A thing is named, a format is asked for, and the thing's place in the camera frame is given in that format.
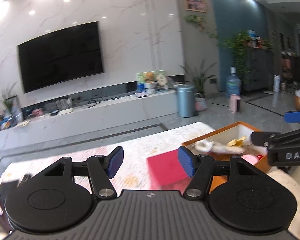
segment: black tv screen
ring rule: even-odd
[[[98,22],[47,33],[18,45],[25,93],[103,73]]]

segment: red paper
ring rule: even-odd
[[[190,178],[178,161],[178,150],[147,158],[150,190],[180,190],[186,189]]]

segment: floor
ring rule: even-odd
[[[207,99],[208,109],[198,116],[181,118],[171,114],[146,121],[118,126],[102,131],[79,135],[33,145],[14,150],[0,152],[0,176],[13,162],[45,158],[54,155],[68,154],[113,143],[123,142],[143,136],[171,130],[194,122],[203,122],[214,129],[219,129],[233,122],[244,121],[262,131],[278,131],[286,133],[300,129],[300,124],[287,124],[283,120],[286,111],[294,109],[294,90],[281,93],[277,106],[272,106],[273,96],[261,92],[243,96],[241,113],[232,114],[228,109],[229,100],[223,95],[215,95]]]

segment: wooden tray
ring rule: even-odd
[[[245,122],[235,122],[226,127],[215,130],[211,133],[207,133],[205,135],[202,135],[202,136],[192,139],[190,141],[186,141],[182,145],[188,147],[192,152],[194,152],[192,149],[192,145],[197,141],[211,137],[211,139],[213,139],[214,141],[220,142],[222,144],[226,144],[226,143],[230,142],[231,140],[239,139],[242,136],[247,136],[249,138],[250,134],[254,131],[259,131],[259,129],[257,129],[257,128],[253,127],[252,125],[247,124]],[[264,156],[258,163],[255,164],[255,167],[257,167],[264,173],[267,173],[271,167],[268,165],[268,158],[266,155],[266,147],[253,146],[253,148],[255,150],[259,151],[260,154],[262,154]],[[230,159],[229,154],[210,153],[209,155],[213,156],[218,161],[229,161],[229,159]],[[222,183],[225,183],[226,181],[227,181],[226,176],[214,176],[210,191],[214,190],[217,186],[221,185]]]

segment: dark cabinet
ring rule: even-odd
[[[272,86],[274,66],[271,51],[248,48],[247,68],[250,74],[249,83],[244,85],[246,91],[262,90]]]

